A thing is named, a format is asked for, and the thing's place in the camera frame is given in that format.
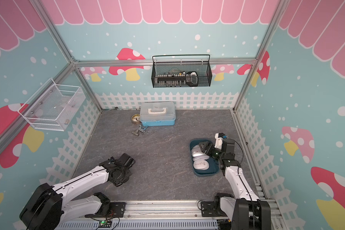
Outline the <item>silver mouse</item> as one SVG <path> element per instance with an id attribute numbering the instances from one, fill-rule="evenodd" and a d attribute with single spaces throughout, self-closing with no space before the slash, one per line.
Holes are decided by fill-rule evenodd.
<path id="1" fill-rule="evenodd" d="M 197 149 L 193 149 L 191 151 L 191 155 L 192 157 L 198 157 L 198 156 L 202 156 L 202 155 L 205 155 L 203 152 L 201 152 L 200 150 L 197 150 Z"/>

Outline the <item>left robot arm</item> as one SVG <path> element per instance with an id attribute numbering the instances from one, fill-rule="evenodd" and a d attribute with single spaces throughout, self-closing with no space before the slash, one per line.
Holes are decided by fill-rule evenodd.
<path id="1" fill-rule="evenodd" d="M 90 215 L 108 218 L 114 215 L 110 199 L 101 192 L 76 199 L 84 192 L 110 182 L 115 187 L 127 182 L 135 160 L 128 154 L 111 157 L 90 171 L 53 186 L 44 183 L 30 197 L 19 218 L 28 230 L 54 230 L 58 225 Z"/>

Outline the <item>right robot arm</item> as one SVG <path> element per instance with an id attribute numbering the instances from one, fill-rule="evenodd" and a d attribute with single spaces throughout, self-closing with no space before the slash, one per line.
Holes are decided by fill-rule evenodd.
<path id="1" fill-rule="evenodd" d="M 218 193 L 215 196 L 215 212 L 229 218 L 232 230 L 270 230 L 270 205 L 254 193 L 244 176 L 241 163 L 235 159 L 235 146 L 239 143 L 225 135 L 216 140 L 215 145 L 209 141 L 198 144 L 204 154 L 218 161 L 233 191 L 233 195 Z"/>

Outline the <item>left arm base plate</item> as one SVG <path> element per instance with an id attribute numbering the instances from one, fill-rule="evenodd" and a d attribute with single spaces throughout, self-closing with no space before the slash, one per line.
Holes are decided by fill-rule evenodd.
<path id="1" fill-rule="evenodd" d="M 94 214 L 97 218 L 122 218 L 126 209 L 126 202 L 103 203 Z"/>

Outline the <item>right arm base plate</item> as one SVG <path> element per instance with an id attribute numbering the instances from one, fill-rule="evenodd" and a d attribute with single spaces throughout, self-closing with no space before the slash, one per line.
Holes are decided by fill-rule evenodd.
<path id="1" fill-rule="evenodd" d="M 214 201 L 199 201 L 197 206 L 201 210 L 202 217 L 227 217 Z"/>

